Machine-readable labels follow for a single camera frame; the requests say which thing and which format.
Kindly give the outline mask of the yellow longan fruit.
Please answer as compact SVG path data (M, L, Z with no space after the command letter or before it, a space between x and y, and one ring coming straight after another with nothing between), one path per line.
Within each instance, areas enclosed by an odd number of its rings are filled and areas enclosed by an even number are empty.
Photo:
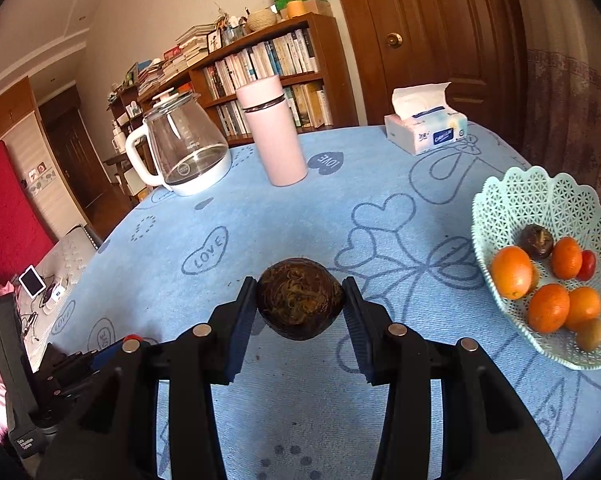
M584 352L592 352L601 345L601 320L590 318L578 325L576 344Z

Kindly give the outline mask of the orange tangerine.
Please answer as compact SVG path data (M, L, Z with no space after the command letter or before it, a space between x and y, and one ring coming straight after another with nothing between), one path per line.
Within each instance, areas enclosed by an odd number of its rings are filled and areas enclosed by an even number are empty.
M554 275L560 280L572 280L582 266L582 250L573 237L561 238L553 247L551 266Z
M575 332L584 322L601 315L601 296L592 287L581 286L571 290L569 296L569 313L564 326Z
M566 322L569 308L569 293L563 285L544 285L529 301L527 323L540 334L554 333Z
M490 274L501 297L523 298L532 283L532 263L521 247L509 245L500 249L491 261Z

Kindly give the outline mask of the red cherry tomato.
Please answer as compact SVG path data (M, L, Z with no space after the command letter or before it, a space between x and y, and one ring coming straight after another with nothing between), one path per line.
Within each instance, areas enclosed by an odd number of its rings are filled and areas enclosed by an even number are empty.
M143 338L137 334L129 334L129 335L125 336L124 342L126 342L128 340L136 340L136 341L142 342Z
M582 261L581 267L577 274L579 281L586 282L593 278L596 270L596 255L592 250L584 250L581 252Z

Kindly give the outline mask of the white phone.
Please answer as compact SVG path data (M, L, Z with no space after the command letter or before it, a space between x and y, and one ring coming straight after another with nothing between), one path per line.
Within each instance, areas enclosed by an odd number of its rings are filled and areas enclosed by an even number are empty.
M35 299L46 290L46 282L34 266L28 266L18 277L18 282L31 299Z

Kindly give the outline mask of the red fabric panel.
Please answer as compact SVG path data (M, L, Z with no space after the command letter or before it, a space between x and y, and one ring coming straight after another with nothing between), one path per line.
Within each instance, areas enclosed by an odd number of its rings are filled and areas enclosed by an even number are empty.
M20 185L6 145L0 141L0 284L38 264L54 244Z

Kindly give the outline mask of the wooden side table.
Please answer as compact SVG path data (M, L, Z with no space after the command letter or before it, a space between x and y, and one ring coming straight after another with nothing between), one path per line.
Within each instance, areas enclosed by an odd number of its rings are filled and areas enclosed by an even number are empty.
M137 206L148 195L148 187L131 165L126 154L118 154L104 160L104 165L115 171L115 178L122 193L132 206Z

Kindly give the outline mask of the light blue lattice basket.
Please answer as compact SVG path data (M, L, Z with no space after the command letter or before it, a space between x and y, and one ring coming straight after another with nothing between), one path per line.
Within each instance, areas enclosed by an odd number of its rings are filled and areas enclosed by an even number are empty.
M578 348L576 335L565 328L553 334L535 332L526 322L530 298L501 297L490 275L498 250L515 245L525 226L537 224L555 240L570 236L582 249L595 253L596 270L587 284L601 295L601 204L593 188L563 172L550 177L539 166L512 167L503 177L486 180L474 197L471 214L476 260L500 312L543 356L572 370L601 370L601 345L585 352Z

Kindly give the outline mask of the dark passion fruit in basket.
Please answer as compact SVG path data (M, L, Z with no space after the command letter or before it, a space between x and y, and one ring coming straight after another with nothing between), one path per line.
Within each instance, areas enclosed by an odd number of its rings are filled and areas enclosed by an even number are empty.
M527 224L518 237L518 246L532 260L549 258L553 252L554 238L551 232L539 224Z

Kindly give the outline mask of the blue patterned tablecloth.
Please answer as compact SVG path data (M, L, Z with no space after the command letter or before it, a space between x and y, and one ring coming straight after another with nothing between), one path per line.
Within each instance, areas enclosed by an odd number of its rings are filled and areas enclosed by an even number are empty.
M255 318L242 370L212 390L232 479L366 479L388 390L359 372L334 301L354 278L393 322L453 344L476 339L524 401L565 474L601 436L601 370L553 362L517 334L483 279L471 202L526 159L471 124L465 138L413 156L378 127L301 137L308 174L271 185L257 151L194 197L159 188L104 240L52 326L66 352L128 335L171 341L238 296L245 278L292 299Z

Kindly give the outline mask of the pink thermos bottle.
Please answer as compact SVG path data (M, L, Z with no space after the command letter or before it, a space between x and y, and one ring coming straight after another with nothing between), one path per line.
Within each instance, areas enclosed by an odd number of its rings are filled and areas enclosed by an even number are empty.
M306 177L308 168L293 115L279 76L258 79L236 90L269 181L288 186Z

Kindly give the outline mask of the tissue pack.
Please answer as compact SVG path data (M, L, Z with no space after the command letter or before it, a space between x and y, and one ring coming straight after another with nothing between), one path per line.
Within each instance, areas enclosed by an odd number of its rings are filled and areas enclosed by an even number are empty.
M467 117L447 102L450 81L396 88L393 113L384 117L387 139L411 155L459 142L468 130Z

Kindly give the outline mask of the wooden bookshelf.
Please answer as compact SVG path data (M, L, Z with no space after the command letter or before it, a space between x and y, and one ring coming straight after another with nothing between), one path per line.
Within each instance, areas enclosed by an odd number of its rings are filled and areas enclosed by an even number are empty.
M152 63L140 84L110 96L113 119L129 131L154 105L160 93L192 90L198 103L232 146L253 141L236 90L276 76L298 132L358 125L343 43L335 18L307 13L252 32L215 50L180 72L176 61Z

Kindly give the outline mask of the woven bowl on shelf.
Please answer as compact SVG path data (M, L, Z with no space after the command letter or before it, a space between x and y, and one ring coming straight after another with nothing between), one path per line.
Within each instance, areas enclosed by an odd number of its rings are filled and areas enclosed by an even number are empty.
M270 8L250 12L246 18L246 26L251 32L259 32L259 30L273 26L277 22L278 14Z

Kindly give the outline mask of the brown patterned curtain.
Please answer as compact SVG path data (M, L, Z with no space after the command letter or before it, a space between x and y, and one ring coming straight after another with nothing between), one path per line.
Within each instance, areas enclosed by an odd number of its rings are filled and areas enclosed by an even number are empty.
M601 201L601 12L592 0L519 0L528 54L521 152Z

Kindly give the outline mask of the orange cup on shelf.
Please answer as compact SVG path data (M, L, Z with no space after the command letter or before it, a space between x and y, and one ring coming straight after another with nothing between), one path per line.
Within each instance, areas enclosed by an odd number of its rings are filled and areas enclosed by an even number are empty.
M307 13L306 4L303 0L288 1L285 10L287 11L289 18L298 18Z

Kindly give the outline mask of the brass door knob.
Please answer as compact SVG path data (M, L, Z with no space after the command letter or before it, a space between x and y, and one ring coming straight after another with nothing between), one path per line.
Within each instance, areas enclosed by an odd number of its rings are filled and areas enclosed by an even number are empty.
M389 34L386 35L386 44L389 48L398 49L403 44L403 37L399 32L389 32Z

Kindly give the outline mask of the brown wooden door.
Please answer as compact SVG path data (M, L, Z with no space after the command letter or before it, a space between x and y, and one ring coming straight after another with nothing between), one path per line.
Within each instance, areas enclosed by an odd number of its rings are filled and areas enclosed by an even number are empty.
M366 119L379 124L396 88L450 81L448 104L521 148L527 47L519 0L339 0ZM386 35L403 44L389 48Z

